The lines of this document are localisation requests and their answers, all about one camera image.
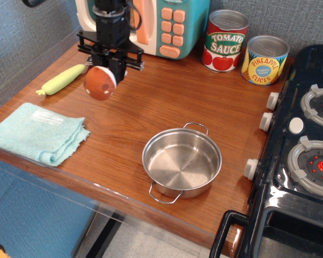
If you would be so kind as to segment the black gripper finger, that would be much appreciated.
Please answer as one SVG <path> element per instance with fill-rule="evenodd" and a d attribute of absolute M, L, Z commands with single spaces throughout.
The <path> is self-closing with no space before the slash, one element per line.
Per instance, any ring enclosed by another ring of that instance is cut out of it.
<path fill-rule="evenodd" d="M 106 68 L 109 67 L 108 57 L 104 54 L 91 53 L 91 60 L 92 60 L 93 67 L 95 66 L 101 66 Z"/>
<path fill-rule="evenodd" d="M 116 80 L 116 84 L 119 85 L 125 78 L 125 62 L 119 58 L 112 58 L 109 61 L 109 70 L 113 73 Z"/>

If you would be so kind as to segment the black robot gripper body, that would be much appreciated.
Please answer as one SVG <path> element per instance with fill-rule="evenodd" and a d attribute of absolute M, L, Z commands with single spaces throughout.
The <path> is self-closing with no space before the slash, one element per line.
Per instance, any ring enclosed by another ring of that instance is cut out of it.
<path fill-rule="evenodd" d="M 78 6 L 76 9 L 81 26 L 76 34 L 80 52 L 104 54 L 108 61 L 119 58 L 125 62 L 126 68 L 144 68 L 144 51 L 130 41 L 131 31 L 140 29 L 142 23 L 131 25 L 131 11 L 136 11 L 136 7 Z"/>

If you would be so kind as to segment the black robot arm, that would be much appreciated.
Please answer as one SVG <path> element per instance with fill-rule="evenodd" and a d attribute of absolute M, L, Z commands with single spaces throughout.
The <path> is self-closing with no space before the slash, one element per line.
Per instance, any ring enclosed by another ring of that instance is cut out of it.
<path fill-rule="evenodd" d="M 132 1 L 76 1 L 81 30 L 78 50 L 91 55 L 93 66 L 108 68 L 117 83 L 125 78 L 126 68 L 144 68 L 144 51 L 130 41 Z"/>

